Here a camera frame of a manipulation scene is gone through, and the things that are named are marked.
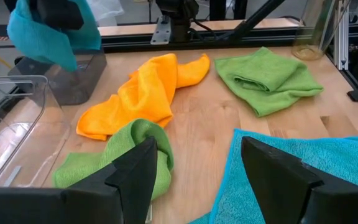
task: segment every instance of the microfiber cloth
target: microfiber cloth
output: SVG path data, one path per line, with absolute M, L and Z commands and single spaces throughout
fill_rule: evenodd
M 199 83 L 209 70 L 209 58 L 180 65 L 175 54 L 151 58 L 108 101 L 88 109 L 77 123 L 82 136 L 105 141 L 124 125 L 144 118 L 165 127 L 172 119 L 170 105 L 177 88 Z
M 317 169 L 358 185 L 358 137 L 280 139 L 236 129 L 212 211 L 191 224 L 265 223 L 241 159 L 244 136 L 281 149 Z
M 101 36 L 86 0 L 71 0 L 81 12 L 84 24 L 79 30 L 56 30 L 42 23 L 29 0 L 18 0 L 7 26 L 12 43 L 26 57 L 43 63 L 55 63 L 65 70 L 76 70 L 73 50 L 98 50 Z
M 71 153 L 53 174 L 55 187 L 65 188 L 102 169 L 123 155 L 146 137 L 154 136 L 157 141 L 157 177 L 152 200 L 164 194 L 171 182 L 173 154 L 165 131 L 157 124 L 137 119 L 111 136 L 106 148 L 99 153 Z
M 215 67 L 230 90 L 248 102 L 258 117 L 323 90 L 305 64 L 276 55 L 265 47 L 246 56 L 216 59 Z

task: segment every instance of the folded green towel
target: folded green towel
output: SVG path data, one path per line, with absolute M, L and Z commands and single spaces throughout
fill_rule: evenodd
M 137 119 L 111 136 L 103 152 L 71 153 L 53 174 L 56 187 L 65 188 L 105 167 L 113 160 L 141 143 L 147 136 L 157 141 L 157 177 L 152 200 L 164 194 L 171 182 L 173 154 L 165 131 L 157 124 Z
M 265 47 L 242 57 L 216 59 L 215 67 L 231 91 L 246 100 L 258 117 L 323 90 L 305 64 L 276 55 Z

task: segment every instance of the wooden tabletop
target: wooden tabletop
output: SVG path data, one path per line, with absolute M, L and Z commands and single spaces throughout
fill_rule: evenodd
M 262 27 L 293 26 L 287 20 L 266 20 Z M 213 23 L 225 28 L 225 22 Z M 227 21 L 227 28 L 235 25 Z M 103 28 L 103 34 L 125 33 L 123 27 Z M 173 119 L 165 128 L 170 139 L 175 167 L 168 192 L 153 201 L 153 223 L 187 223 L 209 212 L 220 186 L 233 129 L 240 128 L 281 138 L 327 138 L 358 135 L 358 103 L 346 95 L 352 88 L 331 61 L 305 62 L 315 80 L 324 86 L 318 96 L 304 98 L 288 109 L 257 118 L 247 103 L 234 96 L 214 69 L 213 59 L 246 55 L 257 49 L 176 51 L 181 63 L 206 53 L 212 60 L 205 79 L 198 85 L 177 90 L 172 103 Z M 294 57 L 289 47 L 270 48 L 276 54 Z M 55 170 L 69 152 L 100 152 L 106 142 L 75 133 L 78 118 L 91 106 L 107 100 L 126 82 L 128 74 L 149 58 L 168 52 L 108 54 L 108 66 L 91 98 L 78 106 L 64 106 L 71 133 L 59 153 Z M 51 186 L 50 175 L 44 186 Z

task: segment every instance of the crumpled orange towel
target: crumpled orange towel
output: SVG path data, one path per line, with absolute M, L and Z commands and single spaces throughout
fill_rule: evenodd
M 180 65 L 175 54 L 153 57 L 130 74 L 118 93 L 88 109 L 76 132 L 93 139 L 107 140 L 127 123 L 143 118 L 165 127 L 172 119 L 170 105 L 177 88 L 195 85 L 208 73 L 206 54 Z

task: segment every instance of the teal cloth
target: teal cloth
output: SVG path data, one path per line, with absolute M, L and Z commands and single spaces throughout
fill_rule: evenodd
M 250 136 L 299 157 L 303 162 L 358 185 L 358 137 L 280 139 L 236 129 L 223 181 L 212 211 L 191 224 L 265 223 L 241 159 L 241 139 Z
M 246 56 L 216 59 L 215 67 L 230 90 L 248 102 L 258 117 L 323 90 L 305 64 L 265 47 Z
M 84 24 L 80 30 L 56 30 L 40 21 L 31 11 L 29 0 L 18 0 L 7 26 L 7 34 L 26 57 L 43 63 L 55 63 L 70 72 L 76 70 L 74 50 L 98 50 L 101 36 L 86 0 L 77 3 Z

